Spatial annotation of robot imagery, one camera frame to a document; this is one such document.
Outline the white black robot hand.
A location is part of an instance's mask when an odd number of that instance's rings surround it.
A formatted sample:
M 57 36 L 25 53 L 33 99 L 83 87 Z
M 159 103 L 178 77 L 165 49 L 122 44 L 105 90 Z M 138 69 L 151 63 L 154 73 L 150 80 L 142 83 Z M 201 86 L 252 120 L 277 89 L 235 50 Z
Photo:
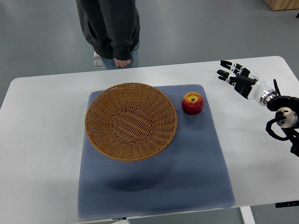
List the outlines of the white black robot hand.
M 262 106 L 275 96 L 277 92 L 268 87 L 265 80 L 256 72 L 238 63 L 221 60 L 220 66 L 225 70 L 218 70 L 218 78 L 233 86 L 234 90 L 248 100 L 255 100 Z

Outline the bystander's bare hand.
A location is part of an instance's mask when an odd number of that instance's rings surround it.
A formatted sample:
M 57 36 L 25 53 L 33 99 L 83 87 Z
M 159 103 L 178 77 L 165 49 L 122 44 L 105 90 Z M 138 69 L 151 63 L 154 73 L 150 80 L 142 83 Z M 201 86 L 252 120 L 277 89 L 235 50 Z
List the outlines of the bystander's bare hand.
M 130 59 L 129 60 L 119 60 L 119 59 L 114 58 L 114 62 L 117 67 L 123 68 L 123 67 L 130 65 L 131 60 Z

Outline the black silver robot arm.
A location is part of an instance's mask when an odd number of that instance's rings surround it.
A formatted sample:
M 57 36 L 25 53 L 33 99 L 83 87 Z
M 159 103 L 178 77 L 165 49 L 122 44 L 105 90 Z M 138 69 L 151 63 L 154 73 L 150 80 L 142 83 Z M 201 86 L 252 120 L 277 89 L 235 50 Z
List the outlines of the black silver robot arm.
M 273 80 L 275 92 L 266 97 L 266 107 L 275 112 L 275 117 L 267 122 L 266 132 L 273 138 L 280 141 L 289 140 L 292 143 L 290 152 L 299 155 L 299 99 L 297 97 L 283 96 L 280 93 L 277 81 Z M 276 123 L 285 137 L 277 135 L 272 130 Z

